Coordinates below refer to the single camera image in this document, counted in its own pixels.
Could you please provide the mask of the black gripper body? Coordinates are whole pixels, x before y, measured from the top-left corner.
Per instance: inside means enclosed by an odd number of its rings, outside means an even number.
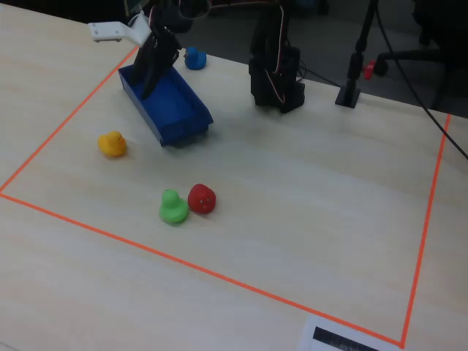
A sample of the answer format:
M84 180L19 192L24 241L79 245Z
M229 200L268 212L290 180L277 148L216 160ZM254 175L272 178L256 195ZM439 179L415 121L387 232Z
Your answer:
M167 28L173 33L187 33L195 19L208 14L211 2L206 0L151 1L149 26Z

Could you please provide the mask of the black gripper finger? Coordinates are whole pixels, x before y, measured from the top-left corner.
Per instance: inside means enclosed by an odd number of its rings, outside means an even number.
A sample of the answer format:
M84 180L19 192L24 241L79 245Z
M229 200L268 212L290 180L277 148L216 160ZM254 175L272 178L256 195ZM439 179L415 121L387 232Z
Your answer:
M166 61L165 36L162 31L153 29L148 39L137 52L130 78L131 83L157 84L167 65Z
M168 29L153 29L144 45L145 75L142 99L147 99L156 88L160 78L179 57L181 44Z

